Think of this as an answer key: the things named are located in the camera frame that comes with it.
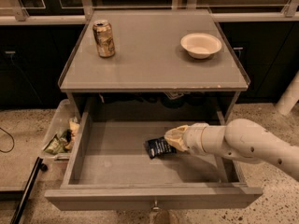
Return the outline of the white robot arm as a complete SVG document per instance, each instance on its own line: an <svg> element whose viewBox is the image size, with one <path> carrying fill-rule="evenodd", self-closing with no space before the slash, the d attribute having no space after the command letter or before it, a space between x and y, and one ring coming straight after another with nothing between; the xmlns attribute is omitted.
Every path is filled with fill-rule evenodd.
<svg viewBox="0 0 299 224"><path fill-rule="evenodd" d="M182 152L242 162L265 161L299 180L299 146L291 145L249 119L226 125L194 123L167 131L166 142Z"/></svg>

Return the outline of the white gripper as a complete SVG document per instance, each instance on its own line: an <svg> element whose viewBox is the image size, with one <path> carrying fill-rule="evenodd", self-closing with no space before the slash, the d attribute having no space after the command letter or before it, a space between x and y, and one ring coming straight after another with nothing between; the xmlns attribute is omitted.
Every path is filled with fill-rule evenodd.
<svg viewBox="0 0 299 224"><path fill-rule="evenodd" d="M191 126L182 125L167 131L166 142L179 151L188 151L192 155L206 155L203 148L202 135L207 123L195 123Z"/></svg>

